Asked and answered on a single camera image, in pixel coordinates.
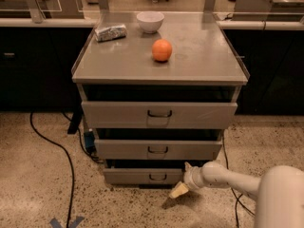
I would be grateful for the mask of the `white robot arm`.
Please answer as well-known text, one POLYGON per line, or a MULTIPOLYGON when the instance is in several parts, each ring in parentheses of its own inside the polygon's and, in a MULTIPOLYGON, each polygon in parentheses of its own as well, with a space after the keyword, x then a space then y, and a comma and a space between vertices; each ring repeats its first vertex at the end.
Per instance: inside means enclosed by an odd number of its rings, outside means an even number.
POLYGON ((183 180, 169 194, 175 199, 189 191, 233 188, 256 202, 254 228, 304 228, 304 172, 279 165, 261 177, 228 170, 216 161, 203 167, 185 164, 183 180))

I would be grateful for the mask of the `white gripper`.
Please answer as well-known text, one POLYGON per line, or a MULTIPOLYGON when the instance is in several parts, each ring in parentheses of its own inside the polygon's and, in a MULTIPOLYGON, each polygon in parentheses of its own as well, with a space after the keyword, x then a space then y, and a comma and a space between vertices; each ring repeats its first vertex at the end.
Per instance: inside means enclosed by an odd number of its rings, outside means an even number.
POLYGON ((177 197, 186 194, 189 190, 198 190, 204 186, 201 167, 192 166, 188 161, 184 163, 185 173, 183 181, 179 181, 171 190, 169 197, 176 199, 177 197))

